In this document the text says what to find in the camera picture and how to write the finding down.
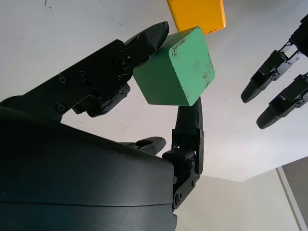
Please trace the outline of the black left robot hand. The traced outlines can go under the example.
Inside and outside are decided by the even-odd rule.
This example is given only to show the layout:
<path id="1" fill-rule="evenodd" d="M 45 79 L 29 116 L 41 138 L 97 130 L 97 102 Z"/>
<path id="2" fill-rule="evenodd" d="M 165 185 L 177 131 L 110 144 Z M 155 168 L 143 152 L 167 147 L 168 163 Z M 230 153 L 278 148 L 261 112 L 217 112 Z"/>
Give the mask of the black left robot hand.
<path id="1" fill-rule="evenodd" d="M 241 94 L 244 103 L 253 100 L 273 81 L 278 80 L 300 57 L 308 56 L 308 17 L 300 20 L 300 26 L 280 49 L 274 50 L 269 58 L 251 77 Z M 308 102 L 308 75 L 300 74 L 282 90 L 258 117 L 256 124 L 265 129 L 296 108 Z"/>

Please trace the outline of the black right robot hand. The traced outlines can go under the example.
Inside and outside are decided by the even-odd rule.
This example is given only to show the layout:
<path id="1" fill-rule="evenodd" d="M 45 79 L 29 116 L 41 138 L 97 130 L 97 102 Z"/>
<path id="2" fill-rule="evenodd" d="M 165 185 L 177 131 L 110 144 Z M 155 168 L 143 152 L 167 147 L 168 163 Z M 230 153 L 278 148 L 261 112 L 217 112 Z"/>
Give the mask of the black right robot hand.
<path id="1" fill-rule="evenodd" d="M 165 22 L 114 40 L 22 96 L 0 104 L 3 231 L 173 231 L 203 170 L 201 100 L 178 108 L 165 139 L 111 141 L 61 123 L 70 109 L 108 113 L 169 33 Z"/>

